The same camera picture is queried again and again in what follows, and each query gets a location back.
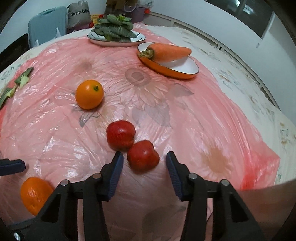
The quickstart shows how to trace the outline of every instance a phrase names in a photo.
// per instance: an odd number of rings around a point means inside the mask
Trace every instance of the plastic bag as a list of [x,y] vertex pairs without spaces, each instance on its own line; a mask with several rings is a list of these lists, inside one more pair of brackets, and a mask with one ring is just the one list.
[[[169,43],[141,26],[135,30],[148,42]],[[150,140],[160,163],[137,175],[125,159],[116,194],[103,204],[111,241],[180,240],[187,203],[175,196],[165,164],[169,151],[207,180],[226,178],[237,189],[273,185],[279,157],[208,69],[197,61],[200,73],[194,79],[170,79],[144,66],[136,49],[67,39],[17,71],[15,78],[34,67],[30,82],[0,111],[0,150],[3,158],[20,158],[28,168],[0,178],[0,216],[6,224],[32,218],[19,192],[28,177],[56,187],[63,179],[85,180],[109,163],[115,152],[107,144],[106,127],[117,120],[133,123],[135,141]],[[83,111],[75,101],[77,86],[87,79],[98,80],[105,91],[93,111]],[[78,213],[84,240],[81,202]]]
[[68,29],[79,30],[83,26],[87,28],[91,22],[88,2],[82,0],[71,3],[68,8]]

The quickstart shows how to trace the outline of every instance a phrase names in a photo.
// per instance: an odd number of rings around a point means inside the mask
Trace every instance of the cardboard box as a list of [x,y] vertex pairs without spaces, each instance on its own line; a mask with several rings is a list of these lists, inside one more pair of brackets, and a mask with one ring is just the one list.
[[[119,10],[119,9],[123,9],[125,2],[126,2],[126,0],[107,0],[106,4],[111,5],[111,6],[115,6],[114,10]],[[135,5],[136,3],[137,3],[137,0],[129,0],[128,1],[128,4],[130,4],[130,5]]]

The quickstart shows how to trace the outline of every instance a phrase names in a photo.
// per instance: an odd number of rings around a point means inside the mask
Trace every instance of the white plate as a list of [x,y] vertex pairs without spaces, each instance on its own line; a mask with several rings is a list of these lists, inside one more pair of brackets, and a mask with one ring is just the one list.
[[115,41],[107,41],[104,36],[97,35],[95,32],[90,32],[87,37],[89,40],[97,45],[103,47],[130,47],[134,45],[139,45],[140,43],[144,42],[146,36],[132,30],[132,32],[137,36],[136,38],[131,39],[130,42],[115,42]]
[[[138,46],[140,52],[145,51],[152,42],[141,43]],[[169,68],[171,70],[184,73],[184,74],[197,74],[200,69],[197,64],[190,57],[184,57],[182,59],[174,60],[171,62],[157,63],[163,67]]]

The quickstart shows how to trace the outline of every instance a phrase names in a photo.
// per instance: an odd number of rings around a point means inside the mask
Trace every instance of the carrot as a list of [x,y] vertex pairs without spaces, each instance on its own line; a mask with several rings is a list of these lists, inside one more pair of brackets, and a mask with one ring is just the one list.
[[191,54],[191,49],[175,45],[154,43],[138,54],[140,58],[149,58],[154,62],[170,62]]

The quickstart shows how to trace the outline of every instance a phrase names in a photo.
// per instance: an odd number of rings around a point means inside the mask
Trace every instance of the apple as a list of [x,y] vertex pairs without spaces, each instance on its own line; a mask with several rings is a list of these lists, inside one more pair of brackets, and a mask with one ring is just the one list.
[[119,120],[107,127],[107,142],[116,151],[126,151],[133,145],[136,129],[132,123]]
[[134,144],[127,153],[127,159],[131,169],[136,172],[150,171],[159,163],[159,155],[148,140]]

